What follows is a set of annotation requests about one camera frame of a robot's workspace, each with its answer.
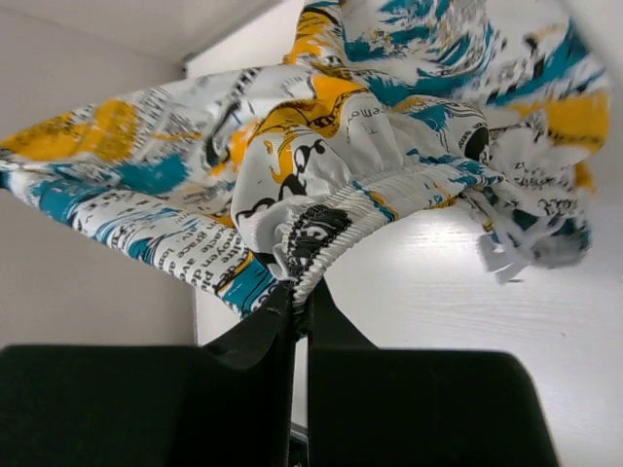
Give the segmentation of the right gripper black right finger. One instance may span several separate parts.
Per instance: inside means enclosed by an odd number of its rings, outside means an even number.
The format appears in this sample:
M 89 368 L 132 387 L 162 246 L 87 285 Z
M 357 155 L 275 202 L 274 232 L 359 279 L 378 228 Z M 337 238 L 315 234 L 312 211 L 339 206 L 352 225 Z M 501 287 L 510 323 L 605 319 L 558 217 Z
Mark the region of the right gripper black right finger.
M 555 466 L 531 376 L 499 351 L 388 349 L 307 299 L 312 466 Z

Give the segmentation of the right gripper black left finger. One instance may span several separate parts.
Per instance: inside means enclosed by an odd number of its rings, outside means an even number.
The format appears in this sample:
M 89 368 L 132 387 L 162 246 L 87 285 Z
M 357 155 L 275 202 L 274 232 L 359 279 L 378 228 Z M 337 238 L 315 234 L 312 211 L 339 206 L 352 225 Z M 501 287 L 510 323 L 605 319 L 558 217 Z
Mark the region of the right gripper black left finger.
M 203 346 L 1 352 L 5 466 L 284 466 L 293 313 L 279 285 Z

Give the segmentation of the white teal yellow patterned shorts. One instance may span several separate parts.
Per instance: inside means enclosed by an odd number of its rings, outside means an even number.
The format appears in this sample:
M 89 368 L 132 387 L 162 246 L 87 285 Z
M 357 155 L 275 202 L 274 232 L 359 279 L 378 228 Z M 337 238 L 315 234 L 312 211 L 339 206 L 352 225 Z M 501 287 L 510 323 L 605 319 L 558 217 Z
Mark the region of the white teal yellow patterned shorts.
M 605 66 L 556 1 L 308 1 L 291 51 L 58 115 L 1 185 L 241 315 L 302 303 L 383 226 L 458 205 L 499 282 L 580 262 Z

